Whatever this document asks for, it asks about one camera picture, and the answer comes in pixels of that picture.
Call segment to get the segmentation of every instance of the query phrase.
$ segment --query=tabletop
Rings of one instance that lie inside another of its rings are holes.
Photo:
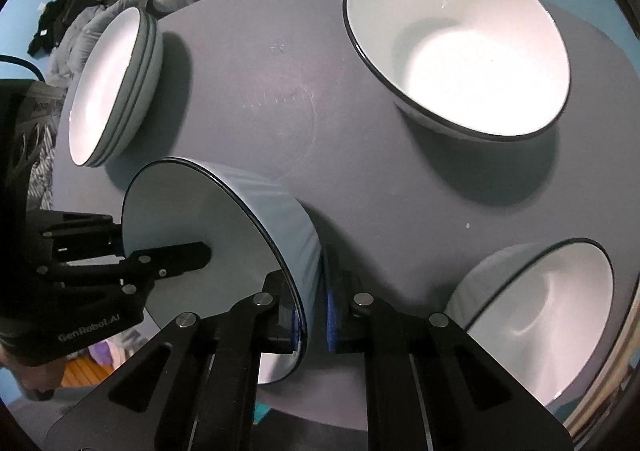
[[[443,309],[466,272],[498,249],[593,238],[612,261],[614,299],[567,392],[577,397],[615,340],[640,271],[640,81],[603,33],[547,8],[571,64],[566,109],[532,140],[483,144],[436,134],[398,110],[351,46],[342,0],[200,1],[160,21],[154,101],[107,166],[72,163],[68,98],[54,207],[117,220],[132,176],[168,155],[256,172],[296,196],[367,291],[422,316]],[[258,400],[366,429],[362,356],[327,353],[319,305],[303,364],[262,386]]]

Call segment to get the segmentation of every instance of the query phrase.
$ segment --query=human hand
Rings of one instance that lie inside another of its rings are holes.
[[[11,370],[25,389],[49,391],[56,389],[65,374],[66,357],[61,357],[39,367],[27,367],[18,362],[0,346],[0,364]]]

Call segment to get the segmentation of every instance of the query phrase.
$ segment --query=stack of shallow bowls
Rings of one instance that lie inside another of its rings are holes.
[[[137,8],[104,31],[82,72],[69,116],[74,163],[98,167],[118,155],[138,131],[158,84],[162,34]]]

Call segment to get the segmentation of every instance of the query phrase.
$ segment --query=gray table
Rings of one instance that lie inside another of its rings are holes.
[[[607,249],[614,305],[579,395],[612,344],[640,271],[640,81],[600,31],[549,7],[566,42],[566,111],[513,145],[444,138],[405,118],[344,30],[342,0],[203,0],[164,18],[161,82],[139,134],[107,167],[75,167],[68,106],[54,204],[120,217],[130,179],[166,155],[281,181],[367,290],[416,315],[442,309],[494,251],[590,237]],[[319,309],[302,367],[259,400],[366,428],[362,358],[327,355]]]

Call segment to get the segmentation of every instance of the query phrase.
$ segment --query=bowl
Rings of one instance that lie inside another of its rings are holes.
[[[570,238],[487,257],[460,282],[445,312],[548,405],[593,354],[612,295],[604,249],[593,240]]]
[[[202,269],[159,279],[146,309],[160,327],[183,312],[205,318],[227,312],[262,290],[282,269],[294,298],[298,349],[262,354],[258,381],[272,383],[303,358],[313,319],[320,243],[300,203],[280,185],[238,169],[186,158],[143,167],[122,206],[122,241],[133,251],[203,241],[212,250]]]
[[[538,0],[344,0],[343,14],[396,105],[436,131],[525,140],[562,113],[569,61]]]
[[[156,20],[128,8],[105,29],[87,59],[69,115],[76,165],[97,167],[138,131],[158,84],[162,34]]]

